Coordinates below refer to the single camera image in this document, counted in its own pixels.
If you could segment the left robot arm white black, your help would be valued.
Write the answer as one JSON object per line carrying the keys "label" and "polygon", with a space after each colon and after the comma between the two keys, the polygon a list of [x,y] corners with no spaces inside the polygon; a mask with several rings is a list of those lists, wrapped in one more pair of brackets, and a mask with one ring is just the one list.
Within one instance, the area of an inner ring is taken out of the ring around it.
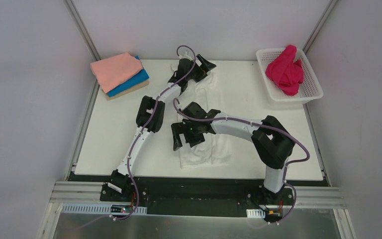
{"label": "left robot arm white black", "polygon": [[166,104],[172,102],[187,89],[188,81],[200,82],[216,67],[216,64],[206,60],[200,54],[196,56],[195,60],[182,57],[166,88],[155,97],[144,96],[142,98],[136,116],[137,128],[133,142],[107,182],[108,185],[114,186],[112,193],[119,201],[127,201],[131,197],[132,168],[147,141],[161,129]]}

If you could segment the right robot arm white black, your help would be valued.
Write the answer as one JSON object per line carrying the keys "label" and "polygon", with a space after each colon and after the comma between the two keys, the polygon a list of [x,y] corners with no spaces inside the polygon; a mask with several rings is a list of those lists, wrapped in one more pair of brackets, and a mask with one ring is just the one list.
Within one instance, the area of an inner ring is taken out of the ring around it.
{"label": "right robot arm white black", "polygon": [[203,143],[206,134],[224,134],[247,140],[253,143],[260,160],[266,166],[263,199],[269,204],[275,204],[282,198],[285,164],[295,142],[274,116],[254,122],[232,117],[216,109],[206,112],[196,102],[191,102],[179,112],[184,118],[171,125],[174,151],[182,147],[181,137],[190,147]]}

